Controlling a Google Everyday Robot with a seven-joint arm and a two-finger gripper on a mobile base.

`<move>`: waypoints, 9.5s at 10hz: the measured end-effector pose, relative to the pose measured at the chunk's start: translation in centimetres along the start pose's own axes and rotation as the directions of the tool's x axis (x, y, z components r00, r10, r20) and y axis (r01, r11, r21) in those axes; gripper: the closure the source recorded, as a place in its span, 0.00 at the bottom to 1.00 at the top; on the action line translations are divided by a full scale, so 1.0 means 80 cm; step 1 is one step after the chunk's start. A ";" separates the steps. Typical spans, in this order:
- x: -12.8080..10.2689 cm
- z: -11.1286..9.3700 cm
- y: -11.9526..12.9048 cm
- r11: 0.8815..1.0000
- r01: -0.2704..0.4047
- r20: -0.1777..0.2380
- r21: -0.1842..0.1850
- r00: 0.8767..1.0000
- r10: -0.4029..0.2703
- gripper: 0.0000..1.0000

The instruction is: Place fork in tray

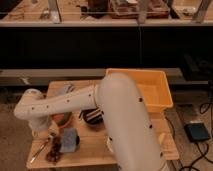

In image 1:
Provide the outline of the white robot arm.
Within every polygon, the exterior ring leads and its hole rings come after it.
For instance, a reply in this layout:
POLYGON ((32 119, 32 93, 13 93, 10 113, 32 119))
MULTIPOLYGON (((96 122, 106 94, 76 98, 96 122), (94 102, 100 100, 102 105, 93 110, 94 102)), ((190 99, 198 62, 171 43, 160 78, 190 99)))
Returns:
POLYGON ((96 85, 47 99, 29 89, 14 115, 40 131, 47 128, 48 115, 95 108, 101 111, 120 171, 169 171, 143 97, 124 73, 109 74, 96 85))

